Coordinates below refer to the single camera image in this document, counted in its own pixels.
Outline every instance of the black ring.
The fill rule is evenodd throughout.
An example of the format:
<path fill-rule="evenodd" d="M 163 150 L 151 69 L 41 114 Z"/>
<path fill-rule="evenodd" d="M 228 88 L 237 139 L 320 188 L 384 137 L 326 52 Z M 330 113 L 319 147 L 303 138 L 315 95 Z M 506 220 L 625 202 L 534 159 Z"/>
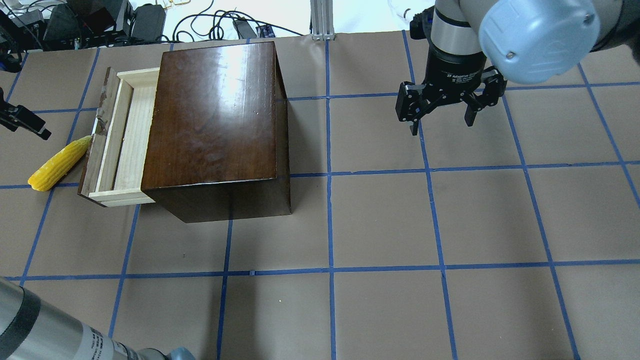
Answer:
<path fill-rule="evenodd" d="M 471 25 L 466 22 L 466 21 L 458 21 L 458 20 L 454 20 L 446 15 L 444 15 L 443 13 L 440 12 L 440 10 L 438 10 L 438 8 L 436 8 L 436 15 L 438 15 L 438 17 L 446 22 L 447 24 L 453 25 L 453 26 L 457 26 L 459 28 L 470 28 Z"/>
<path fill-rule="evenodd" d="M 29 336 L 33 325 L 40 315 L 40 298 L 27 289 L 22 289 L 24 296 L 20 309 L 9 326 L 0 334 L 0 360 L 7 360 Z"/>

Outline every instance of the box top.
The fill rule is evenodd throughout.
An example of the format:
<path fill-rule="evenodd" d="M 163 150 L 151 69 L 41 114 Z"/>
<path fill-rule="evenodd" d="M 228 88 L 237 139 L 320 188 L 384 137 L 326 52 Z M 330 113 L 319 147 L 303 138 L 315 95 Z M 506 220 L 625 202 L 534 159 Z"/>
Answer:
<path fill-rule="evenodd" d="M 276 177 L 272 42 L 163 54 L 142 190 Z"/>

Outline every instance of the corn cob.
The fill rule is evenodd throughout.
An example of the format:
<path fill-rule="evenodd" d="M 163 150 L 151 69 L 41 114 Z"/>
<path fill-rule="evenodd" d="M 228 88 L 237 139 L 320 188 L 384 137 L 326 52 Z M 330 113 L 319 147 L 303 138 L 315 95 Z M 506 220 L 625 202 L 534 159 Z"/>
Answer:
<path fill-rule="evenodd" d="M 39 192 L 51 189 L 84 156 L 90 142 L 88 135 L 69 143 L 33 173 L 29 185 Z"/>

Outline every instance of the screw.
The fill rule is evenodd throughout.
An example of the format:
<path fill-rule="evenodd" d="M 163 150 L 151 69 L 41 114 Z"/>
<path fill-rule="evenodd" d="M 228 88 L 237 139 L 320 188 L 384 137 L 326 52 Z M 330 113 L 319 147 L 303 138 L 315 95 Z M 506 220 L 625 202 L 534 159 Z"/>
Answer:
<path fill-rule="evenodd" d="M 593 22 L 593 19 L 595 19 L 595 16 L 592 13 L 588 13 L 584 16 L 584 23 L 590 25 Z"/>

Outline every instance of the wooden box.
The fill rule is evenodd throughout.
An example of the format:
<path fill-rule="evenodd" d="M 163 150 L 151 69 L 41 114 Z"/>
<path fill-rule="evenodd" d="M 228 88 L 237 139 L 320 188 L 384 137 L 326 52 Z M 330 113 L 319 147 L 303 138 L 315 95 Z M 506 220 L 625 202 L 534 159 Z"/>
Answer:
<path fill-rule="evenodd" d="M 184 222 L 291 213 L 287 96 L 272 42 L 108 71 L 78 193 Z"/>

